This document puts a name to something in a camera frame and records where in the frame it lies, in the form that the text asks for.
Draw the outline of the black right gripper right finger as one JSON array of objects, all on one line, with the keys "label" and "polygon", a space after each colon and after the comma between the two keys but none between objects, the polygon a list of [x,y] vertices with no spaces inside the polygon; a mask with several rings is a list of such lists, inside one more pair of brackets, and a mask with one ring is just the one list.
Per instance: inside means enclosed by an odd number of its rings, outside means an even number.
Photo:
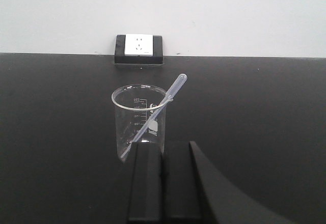
[{"label": "black right gripper right finger", "polygon": [[291,223],[232,184],[195,141],[164,152],[165,223]]}]

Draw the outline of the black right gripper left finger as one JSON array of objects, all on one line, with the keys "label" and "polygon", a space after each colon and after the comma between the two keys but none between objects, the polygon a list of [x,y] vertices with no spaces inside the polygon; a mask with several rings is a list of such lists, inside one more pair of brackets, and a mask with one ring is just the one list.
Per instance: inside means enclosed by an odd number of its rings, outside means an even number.
[{"label": "black right gripper left finger", "polygon": [[129,204],[129,222],[161,222],[161,152],[138,143]]}]

